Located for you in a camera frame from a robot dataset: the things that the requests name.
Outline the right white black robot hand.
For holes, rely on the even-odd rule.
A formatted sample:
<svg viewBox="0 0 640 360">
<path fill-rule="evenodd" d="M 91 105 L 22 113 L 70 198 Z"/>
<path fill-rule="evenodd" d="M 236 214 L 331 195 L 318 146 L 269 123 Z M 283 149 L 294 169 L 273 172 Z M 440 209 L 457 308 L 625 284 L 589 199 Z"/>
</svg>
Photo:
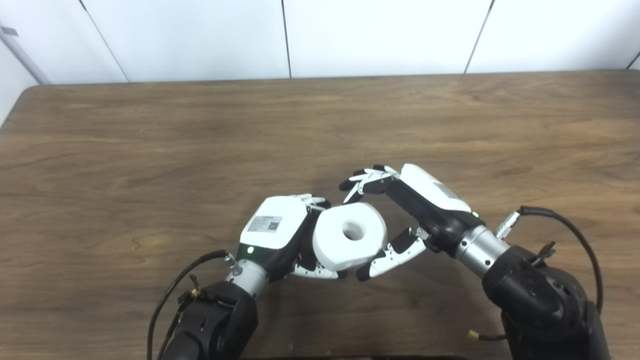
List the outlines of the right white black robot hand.
<svg viewBox="0 0 640 360">
<path fill-rule="evenodd" d="M 415 164 L 407 163 L 400 171 L 379 164 L 357 170 L 339 184 L 339 189 L 347 192 L 345 205 L 359 202 L 366 194 L 385 194 L 418 223 L 361 265 L 356 271 L 359 281 L 406 264 L 426 250 L 455 257 L 463 242 L 486 230 L 484 221 L 466 202 Z"/>
</svg>

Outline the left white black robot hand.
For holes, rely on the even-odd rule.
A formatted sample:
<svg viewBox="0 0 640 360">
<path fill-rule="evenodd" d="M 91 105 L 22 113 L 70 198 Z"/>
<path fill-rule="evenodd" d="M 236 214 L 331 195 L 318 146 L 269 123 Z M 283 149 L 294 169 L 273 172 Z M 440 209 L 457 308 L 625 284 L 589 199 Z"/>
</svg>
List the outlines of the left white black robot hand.
<svg viewBox="0 0 640 360">
<path fill-rule="evenodd" d="M 266 198 L 240 233 L 238 262 L 258 265 L 269 282 L 290 275 L 343 280 L 348 272 L 327 269 L 313 250 L 317 221 L 330 207 L 326 198 L 310 193 Z"/>
</svg>

